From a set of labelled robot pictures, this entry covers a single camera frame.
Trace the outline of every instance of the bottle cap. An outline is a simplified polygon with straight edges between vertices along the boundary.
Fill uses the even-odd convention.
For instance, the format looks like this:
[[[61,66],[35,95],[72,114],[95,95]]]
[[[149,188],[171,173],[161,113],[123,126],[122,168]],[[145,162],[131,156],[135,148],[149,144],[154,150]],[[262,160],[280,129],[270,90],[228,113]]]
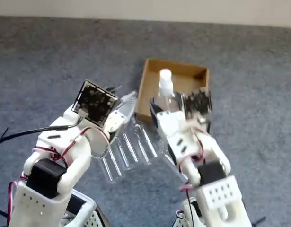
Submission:
[[[163,96],[173,94],[172,72],[168,69],[160,71],[159,93]]]

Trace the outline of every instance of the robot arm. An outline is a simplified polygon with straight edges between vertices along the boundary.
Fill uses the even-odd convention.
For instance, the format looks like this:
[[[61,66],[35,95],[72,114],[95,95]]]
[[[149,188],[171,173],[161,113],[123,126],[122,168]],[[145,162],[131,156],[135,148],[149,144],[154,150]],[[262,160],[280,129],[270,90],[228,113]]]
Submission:
[[[199,119],[187,121],[184,112],[178,111],[160,112],[157,120],[158,132],[168,142],[174,163],[195,191],[205,226],[252,227],[235,176],[230,175],[229,160]],[[190,227],[202,226],[198,218],[192,223],[189,216],[185,217]]]
[[[72,206],[73,187],[89,168],[92,157],[104,156],[106,147],[113,141],[111,135],[117,135],[127,121],[117,110],[110,111],[116,100],[110,93],[85,81],[73,106],[51,126],[79,124],[66,130],[44,131],[38,136],[33,153],[24,164],[26,181],[18,183],[10,227],[60,226],[65,212]],[[56,162],[61,158],[65,167]],[[69,226],[88,226],[85,225],[87,220],[79,221],[85,219],[85,214],[91,215],[90,220],[100,221],[98,216],[96,218],[99,214],[91,214],[95,205],[91,206],[92,210],[83,205],[90,198],[78,196],[80,199],[75,199],[75,206],[81,212],[77,211],[77,219]],[[108,226],[92,223],[98,227]]]

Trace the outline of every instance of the circuit board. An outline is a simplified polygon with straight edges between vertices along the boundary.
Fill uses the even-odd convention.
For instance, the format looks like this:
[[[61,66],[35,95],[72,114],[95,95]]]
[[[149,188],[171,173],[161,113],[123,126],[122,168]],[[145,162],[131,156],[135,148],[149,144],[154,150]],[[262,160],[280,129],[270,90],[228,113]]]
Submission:
[[[103,127],[117,100],[118,97],[111,92],[85,80],[74,102],[72,111],[79,114],[79,111],[82,110],[87,113],[87,120]]]
[[[199,89],[189,95],[182,95],[182,103],[186,119],[191,119],[195,112],[206,115],[212,111],[211,93]]]

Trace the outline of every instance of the brown box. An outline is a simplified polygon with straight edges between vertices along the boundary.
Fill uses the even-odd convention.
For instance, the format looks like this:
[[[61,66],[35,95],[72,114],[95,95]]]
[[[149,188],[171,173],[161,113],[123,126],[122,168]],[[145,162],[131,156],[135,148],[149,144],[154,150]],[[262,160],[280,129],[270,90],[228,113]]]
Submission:
[[[189,93],[201,87],[205,87],[208,90],[209,70],[207,68],[160,59],[147,59],[135,108],[136,119],[139,121],[152,122],[149,103],[150,99],[158,93],[159,72],[161,69],[171,70],[174,91]]]

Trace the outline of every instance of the clear plastic bottle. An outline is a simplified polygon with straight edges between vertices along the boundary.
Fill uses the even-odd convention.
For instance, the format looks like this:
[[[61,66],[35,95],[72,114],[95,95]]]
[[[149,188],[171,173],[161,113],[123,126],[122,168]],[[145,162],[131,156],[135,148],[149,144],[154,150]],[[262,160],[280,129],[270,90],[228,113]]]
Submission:
[[[154,102],[163,111],[175,112],[179,110],[178,101],[175,99],[173,90],[172,73],[168,69],[160,71],[159,91]]]

